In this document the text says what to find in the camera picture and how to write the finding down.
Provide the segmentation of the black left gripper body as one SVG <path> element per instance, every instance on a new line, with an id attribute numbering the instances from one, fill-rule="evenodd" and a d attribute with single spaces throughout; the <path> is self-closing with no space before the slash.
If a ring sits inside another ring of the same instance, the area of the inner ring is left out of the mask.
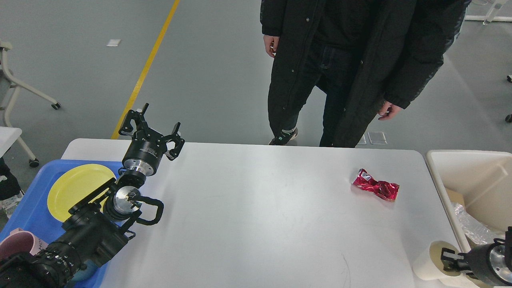
<path id="1" fill-rule="evenodd" d="M 133 139 L 122 159 L 123 168 L 152 176 L 159 168 L 166 150 L 166 144 L 161 142 Z"/>

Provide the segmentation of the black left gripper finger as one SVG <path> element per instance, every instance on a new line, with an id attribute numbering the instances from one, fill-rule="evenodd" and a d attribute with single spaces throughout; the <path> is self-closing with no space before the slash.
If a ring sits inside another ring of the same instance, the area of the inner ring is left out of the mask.
<path id="1" fill-rule="evenodd" d="M 155 141 L 156 133 L 149 127 L 144 117 L 148 106 L 149 104 L 146 103 L 141 111 L 129 110 L 120 125 L 119 135 L 129 136 L 133 141 Z"/>
<path id="2" fill-rule="evenodd" d="M 180 126 L 181 122 L 177 122 L 170 135 L 162 136 L 158 139 L 158 143 L 163 151 L 163 155 L 165 155 L 170 161 L 173 161 L 179 157 L 179 154 L 181 153 L 185 144 L 185 140 L 179 134 Z M 168 149 L 167 146 L 167 144 L 170 142 L 174 143 L 174 147 L 172 149 Z"/>

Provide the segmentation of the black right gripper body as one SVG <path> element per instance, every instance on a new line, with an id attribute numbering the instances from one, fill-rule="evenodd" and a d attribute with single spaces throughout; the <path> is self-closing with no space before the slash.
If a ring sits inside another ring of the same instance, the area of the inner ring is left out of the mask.
<path id="1" fill-rule="evenodd" d="M 476 279 L 490 286 L 511 286 L 511 246 L 501 242 L 477 246 L 466 254 Z"/>

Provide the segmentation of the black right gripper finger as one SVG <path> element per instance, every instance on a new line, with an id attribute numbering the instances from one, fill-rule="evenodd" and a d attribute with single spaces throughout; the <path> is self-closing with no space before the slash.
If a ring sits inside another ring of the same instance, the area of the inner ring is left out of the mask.
<path id="1" fill-rule="evenodd" d="M 457 275 L 465 275 L 470 278 L 474 277 L 474 273 L 467 262 L 443 262 L 443 270 Z"/>
<path id="2" fill-rule="evenodd" d="M 468 264 L 466 253 L 456 253 L 449 248 L 441 249 L 441 262 L 443 264 Z"/>

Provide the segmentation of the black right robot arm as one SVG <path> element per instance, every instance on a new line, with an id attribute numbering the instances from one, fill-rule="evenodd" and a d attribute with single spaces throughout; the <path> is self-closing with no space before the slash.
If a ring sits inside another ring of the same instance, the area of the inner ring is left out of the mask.
<path id="1" fill-rule="evenodd" d="M 467 253 L 455 253 L 442 248 L 440 260 L 443 270 L 461 272 L 489 286 L 512 285 L 512 231 L 505 238 L 494 238 L 492 243 L 477 245 Z"/>

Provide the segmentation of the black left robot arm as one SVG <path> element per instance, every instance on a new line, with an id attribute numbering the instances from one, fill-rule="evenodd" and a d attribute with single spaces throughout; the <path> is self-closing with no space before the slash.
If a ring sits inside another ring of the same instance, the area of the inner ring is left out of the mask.
<path id="1" fill-rule="evenodd" d="M 150 128 L 144 115 L 148 108 L 126 113 L 119 134 L 130 136 L 118 179 L 110 178 L 69 209 L 64 233 L 35 255 L 19 252 L 1 260 L 2 288 L 64 288 L 91 260 L 101 267 L 135 237 L 130 227 L 157 224 L 164 204 L 143 196 L 140 188 L 154 175 L 163 156 L 178 157 L 185 140 L 177 122 L 170 135 Z"/>

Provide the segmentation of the person's right hand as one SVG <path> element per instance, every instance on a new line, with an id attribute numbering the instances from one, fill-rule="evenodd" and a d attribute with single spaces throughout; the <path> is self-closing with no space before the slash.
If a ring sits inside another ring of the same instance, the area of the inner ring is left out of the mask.
<path id="1" fill-rule="evenodd" d="M 277 53 L 278 44 L 280 41 L 279 36 L 263 35 L 264 49 L 268 56 L 274 58 Z"/>

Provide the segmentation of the person's left hand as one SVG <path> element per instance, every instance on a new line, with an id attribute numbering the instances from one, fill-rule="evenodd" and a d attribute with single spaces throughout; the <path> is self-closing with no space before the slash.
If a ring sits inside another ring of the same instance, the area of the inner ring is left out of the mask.
<path id="1" fill-rule="evenodd" d="M 403 109 L 400 106 L 392 104 L 391 102 L 385 101 L 378 111 L 377 115 L 378 120 L 385 121 L 393 119 L 397 114 L 399 114 Z"/>

